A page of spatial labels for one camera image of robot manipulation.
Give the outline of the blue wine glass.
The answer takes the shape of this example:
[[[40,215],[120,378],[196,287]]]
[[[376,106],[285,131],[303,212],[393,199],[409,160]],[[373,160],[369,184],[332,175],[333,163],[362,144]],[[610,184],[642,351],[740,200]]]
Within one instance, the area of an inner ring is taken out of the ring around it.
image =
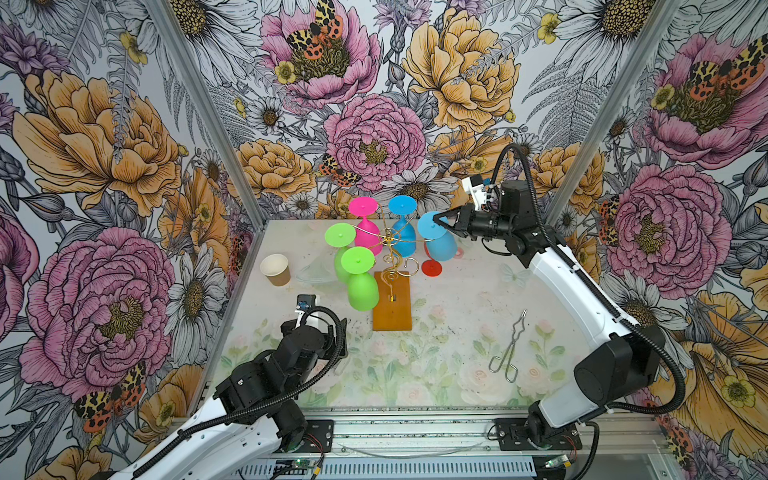
[[[399,217],[392,227],[392,247],[402,257],[410,257],[416,250],[416,232],[410,218],[417,210],[417,201],[407,195],[398,195],[389,201],[388,207]]]
[[[454,236],[435,222],[436,215],[434,211],[424,213],[418,220],[417,230],[425,241],[428,255],[435,261],[446,262],[454,258],[458,246]]]

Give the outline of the red wine glass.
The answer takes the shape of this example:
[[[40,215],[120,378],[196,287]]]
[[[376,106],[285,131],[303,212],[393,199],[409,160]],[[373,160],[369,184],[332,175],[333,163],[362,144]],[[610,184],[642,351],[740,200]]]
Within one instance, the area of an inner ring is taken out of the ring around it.
[[[432,258],[427,243],[424,244],[423,250],[427,259],[421,263],[421,271],[428,277],[434,278],[440,276],[443,271],[443,267],[439,261]]]

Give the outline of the green wine glass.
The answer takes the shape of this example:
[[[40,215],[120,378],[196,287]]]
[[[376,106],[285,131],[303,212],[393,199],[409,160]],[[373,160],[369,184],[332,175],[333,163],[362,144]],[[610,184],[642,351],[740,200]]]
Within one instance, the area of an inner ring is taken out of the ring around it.
[[[341,257],[341,267],[349,275],[347,294],[350,306],[360,312],[373,310],[379,303],[378,284],[371,274],[374,254],[365,247],[353,247]]]
[[[348,223],[336,223],[326,230],[324,238],[330,247],[336,249],[334,256],[335,274],[340,282],[347,284],[350,274],[343,268],[341,260],[355,242],[355,228]]]

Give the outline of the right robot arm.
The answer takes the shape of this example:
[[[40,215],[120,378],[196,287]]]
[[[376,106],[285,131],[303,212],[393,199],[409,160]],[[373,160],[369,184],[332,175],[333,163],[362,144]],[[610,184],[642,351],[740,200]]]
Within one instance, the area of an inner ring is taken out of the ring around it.
[[[501,240],[501,255],[516,257],[572,316],[589,348],[568,381],[534,402],[510,433],[544,449],[612,410],[660,416],[685,400],[681,367],[666,350],[661,329],[644,326],[605,293],[577,261],[564,238],[541,215],[530,162],[516,143],[498,158],[522,163],[521,180],[463,179],[468,203],[434,215],[436,225],[471,240]]]

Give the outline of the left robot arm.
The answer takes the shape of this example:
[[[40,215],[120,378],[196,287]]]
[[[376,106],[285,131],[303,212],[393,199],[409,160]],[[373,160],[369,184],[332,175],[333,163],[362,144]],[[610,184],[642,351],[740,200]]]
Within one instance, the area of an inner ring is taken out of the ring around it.
[[[347,354],[346,319],[323,306],[281,326],[278,346],[235,367],[179,429],[154,450],[99,479],[222,479],[251,460],[301,442],[296,400]]]

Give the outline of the pink wine glass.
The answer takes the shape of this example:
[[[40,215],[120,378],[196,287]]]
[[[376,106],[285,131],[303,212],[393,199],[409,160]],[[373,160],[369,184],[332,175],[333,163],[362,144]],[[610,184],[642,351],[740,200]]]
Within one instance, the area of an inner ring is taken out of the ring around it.
[[[355,246],[367,248],[374,256],[383,250],[380,229],[370,219],[378,209],[379,204],[372,197],[357,197],[349,204],[349,213],[360,218],[360,222],[355,226]]]

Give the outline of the brown paper cup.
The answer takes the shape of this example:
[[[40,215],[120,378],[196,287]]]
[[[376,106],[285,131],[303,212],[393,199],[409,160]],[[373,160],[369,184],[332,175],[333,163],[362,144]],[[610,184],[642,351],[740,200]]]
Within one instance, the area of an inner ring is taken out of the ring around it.
[[[271,254],[260,263],[261,274],[276,287],[283,287],[291,280],[288,258],[283,254]]]

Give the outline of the metal tongs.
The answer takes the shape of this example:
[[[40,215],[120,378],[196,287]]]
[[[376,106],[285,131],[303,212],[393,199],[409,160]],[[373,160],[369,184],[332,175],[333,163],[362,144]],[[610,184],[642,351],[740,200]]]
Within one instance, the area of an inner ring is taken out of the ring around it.
[[[488,370],[491,373],[503,372],[504,378],[508,383],[515,383],[518,378],[518,368],[513,364],[517,343],[525,332],[526,317],[528,310],[523,309],[518,319],[512,325],[510,341],[501,355],[493,356],[488,364]]]

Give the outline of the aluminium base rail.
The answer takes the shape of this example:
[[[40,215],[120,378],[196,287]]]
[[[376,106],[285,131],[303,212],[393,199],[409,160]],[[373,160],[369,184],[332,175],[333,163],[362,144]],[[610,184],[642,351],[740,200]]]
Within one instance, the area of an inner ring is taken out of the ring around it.
[[[496,421],[522,411],[340,410],[309,420],[332,421],[321,432],[328,447],[253,461],[236,479],[268,479],[277,466],[296,461],[290,479],[681,479],[657,424],[649,417],[615,413],[598,428],[579,425],[550,450],[533,449],[494,431]]]

